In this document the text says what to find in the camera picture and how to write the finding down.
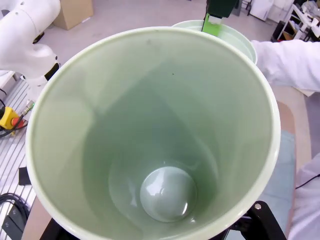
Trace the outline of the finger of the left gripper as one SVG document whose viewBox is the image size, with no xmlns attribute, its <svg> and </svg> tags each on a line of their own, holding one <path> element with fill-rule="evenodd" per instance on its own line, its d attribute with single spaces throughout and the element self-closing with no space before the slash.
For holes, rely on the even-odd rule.
<svg viewBox="0 0 320 240">
<path fill-rule="evenodd" d="M 230 16 L 237 2 L 237 0 L 207 0 L 201 31 L 218 36 L 221 31 L 222 20 Z"/>
</svg>

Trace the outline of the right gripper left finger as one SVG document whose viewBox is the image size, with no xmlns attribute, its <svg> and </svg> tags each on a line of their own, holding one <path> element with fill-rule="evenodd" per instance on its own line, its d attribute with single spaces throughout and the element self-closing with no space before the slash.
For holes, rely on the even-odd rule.
<svg viewBox="0 0 320 240">
<path fill-rule="evenodd" d="M 53 218 L 44 230 L 44 240 L 74 240 L 75 236 L 61 227 Z"/>
</svg>

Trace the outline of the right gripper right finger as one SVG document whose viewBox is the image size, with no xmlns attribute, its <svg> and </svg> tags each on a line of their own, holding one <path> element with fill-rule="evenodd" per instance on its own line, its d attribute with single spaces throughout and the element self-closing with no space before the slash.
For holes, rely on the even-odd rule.
<svg viewBox="0 0 320 240">
<path fill-rule="evenodd" d="M 267 203 L 260 200 L 233 224 L 233 230 L 245 240 L 287 239 Z"/>
</svg>

